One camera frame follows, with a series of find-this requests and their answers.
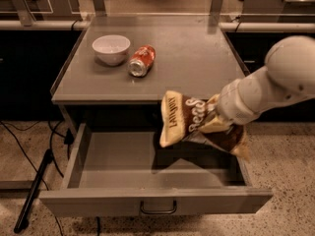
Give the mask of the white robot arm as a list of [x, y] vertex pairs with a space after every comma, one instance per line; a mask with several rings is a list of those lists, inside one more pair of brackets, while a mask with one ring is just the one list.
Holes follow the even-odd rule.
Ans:
[[245, 125], [270, 109], [315, 97], [315, 39], [290, 36], [267, 53], [265, 65], [220, 92], [213, 113], [199, 127], [202, 133], [221, 132]]

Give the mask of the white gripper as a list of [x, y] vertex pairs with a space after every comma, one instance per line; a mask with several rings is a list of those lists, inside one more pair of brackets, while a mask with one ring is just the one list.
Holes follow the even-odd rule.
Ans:
[[243, 102], [238, 86], [240, 79], [226, 85], [220, 92], [207, 101], [207, 111], [216, 109], [218, 113], [211, 113], [201, 123], [198, 131], [204, 134], [224, 132], [230, 129], [231, 124], [245, 125], [256, 120], [259, 114], [250, 110]]

